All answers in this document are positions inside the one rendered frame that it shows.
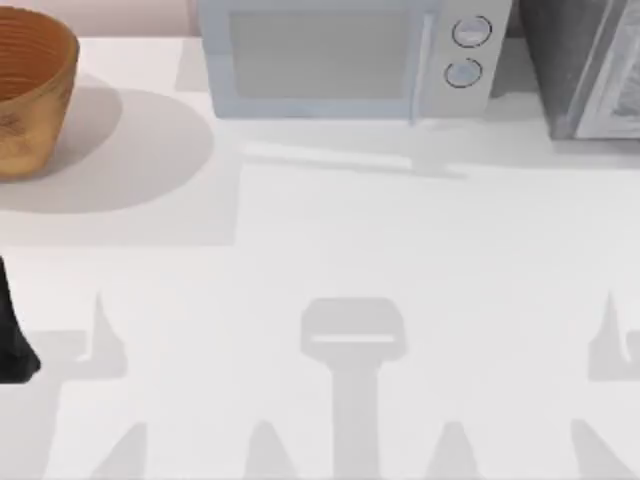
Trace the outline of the microwave door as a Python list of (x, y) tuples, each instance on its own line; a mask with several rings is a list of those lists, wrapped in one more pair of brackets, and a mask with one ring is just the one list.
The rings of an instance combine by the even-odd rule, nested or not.
[(215, 114), (415, 119), (439, 0), (197, 0)]

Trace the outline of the microwave knob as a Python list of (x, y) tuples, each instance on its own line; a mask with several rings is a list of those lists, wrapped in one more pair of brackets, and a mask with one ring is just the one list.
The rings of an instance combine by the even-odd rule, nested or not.
[(452, 29), (452, 38), (462, 48), (477, 48), (488, 41), (492, 30), (491, 22), (477, 15), (458, 20)]
[(450, 63), (444, 71), (444, 79), (452, 88), (465, 89), (475, 85), (483, 76), (483, 66), (472, 58)]

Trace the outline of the pale microwave oven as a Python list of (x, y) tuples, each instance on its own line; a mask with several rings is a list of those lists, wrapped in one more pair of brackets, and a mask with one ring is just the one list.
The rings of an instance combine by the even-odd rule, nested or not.
[[(469, 118), (481, 115), (488, 103), (500, 57), (512, 0), (439, 0), (432, 26), (429, 63), (424, 77), (421, 114), (424, 119)], [(492, 34), (477, 48), (462, 48), (452, 38), (458, 20), (484, 16), (492, 24)], [(472, 58), (483, 66), (482, 78), (473, 86), (456, 89), (444, 79), (450, 63)]]

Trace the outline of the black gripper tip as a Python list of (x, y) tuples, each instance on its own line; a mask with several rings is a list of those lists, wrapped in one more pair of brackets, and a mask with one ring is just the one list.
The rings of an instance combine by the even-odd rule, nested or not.
[(41, 361), (18, 323), (0, 256), (0, 384), (26, 384), (40, 369)]

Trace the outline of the brown woven basket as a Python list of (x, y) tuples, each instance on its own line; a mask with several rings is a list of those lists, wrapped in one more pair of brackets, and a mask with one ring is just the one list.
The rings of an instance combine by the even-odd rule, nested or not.
[(80, 44), (62, 21), (0, 5), (0, 179), (24, 178), (53, 156), (75, 87)]

